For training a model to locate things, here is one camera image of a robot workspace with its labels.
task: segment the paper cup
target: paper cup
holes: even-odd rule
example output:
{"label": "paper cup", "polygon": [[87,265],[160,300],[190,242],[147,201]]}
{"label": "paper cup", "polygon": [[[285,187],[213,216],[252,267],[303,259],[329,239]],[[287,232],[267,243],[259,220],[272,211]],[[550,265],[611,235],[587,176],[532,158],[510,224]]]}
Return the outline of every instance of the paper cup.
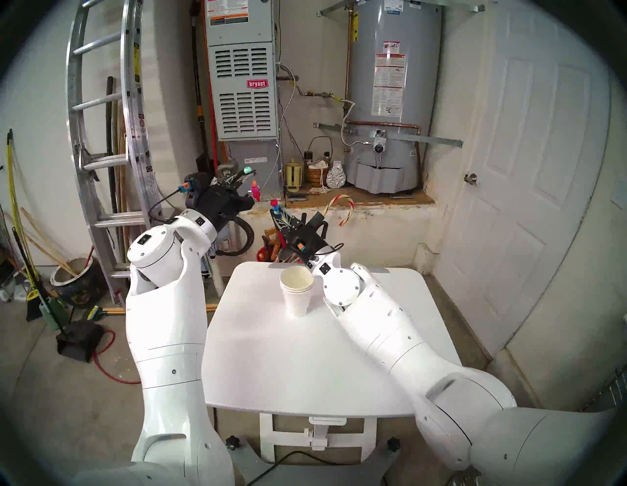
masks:
{"label": "paper cup", "polygon": [[307,267],[295,265],[281,272],[281,289],[285,298],[285,310],[291,317],[307,313],[314,287],[314,276]]}

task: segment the bryant logo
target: bryant logo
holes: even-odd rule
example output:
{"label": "bryant logo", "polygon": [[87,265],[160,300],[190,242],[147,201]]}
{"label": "bryant logo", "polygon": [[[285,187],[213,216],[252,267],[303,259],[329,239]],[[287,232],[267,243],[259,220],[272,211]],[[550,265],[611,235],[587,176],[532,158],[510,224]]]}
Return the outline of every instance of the bryant logo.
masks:
{"label": "bryant logo", "polygon": [[268,80],[267,79],[249,79],[249,80],[246,80],[246,86],[253,90],[258,90],[260,88],[267,88]]}

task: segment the black knob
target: black knob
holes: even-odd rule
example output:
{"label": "black knob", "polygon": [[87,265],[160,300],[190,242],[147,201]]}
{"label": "black knob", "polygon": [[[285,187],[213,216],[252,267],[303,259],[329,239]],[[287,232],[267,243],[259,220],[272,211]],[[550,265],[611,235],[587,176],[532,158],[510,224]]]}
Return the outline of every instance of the black knob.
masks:
{"label": "black knob", "polygon": [[387,448],[390,449],[392,452],[396,452],[401,448],[401,441],[396,437],[387,439]]}
{"label": "black knob", "polygon": [[230,450],[236,450],[238,447],[240,446],[240,439],[238,439],[237,437],[235,437],[234,435],[231,435],[227,440],[226,440],[226,448],[230,449]]}

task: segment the water heater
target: water heater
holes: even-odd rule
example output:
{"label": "water heater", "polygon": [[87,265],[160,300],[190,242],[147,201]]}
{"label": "water heater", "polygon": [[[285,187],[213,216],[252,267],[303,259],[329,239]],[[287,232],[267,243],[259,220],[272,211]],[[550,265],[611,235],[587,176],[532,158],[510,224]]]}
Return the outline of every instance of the water heater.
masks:
{"label": "water heater", "polygon": [[276,138],[272,2],[206,0],[205,16],[218,138]]}
{"label": "water heater", "polygon": [[[389,135],[427,135],[440,59],[442,7],[419,1],[361,0],[354,8],[347,127],[357,144],[345,160],[348,182],[371,193],[418,185],[414,142]],[[420,146],[424,156],[424,145]]]}

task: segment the white door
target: white door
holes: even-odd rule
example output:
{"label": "white door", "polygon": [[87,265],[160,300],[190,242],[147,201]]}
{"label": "white door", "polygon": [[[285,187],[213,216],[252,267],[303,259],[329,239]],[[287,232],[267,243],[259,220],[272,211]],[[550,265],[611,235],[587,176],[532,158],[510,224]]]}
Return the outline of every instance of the white door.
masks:
{"label": "white door", "polygon": [[585,213],[608,132],[609,75],[536,7],[491,8],[495,54],[468,170],[477,185],[464,184],[434,273],[494,356],[540,299]]}

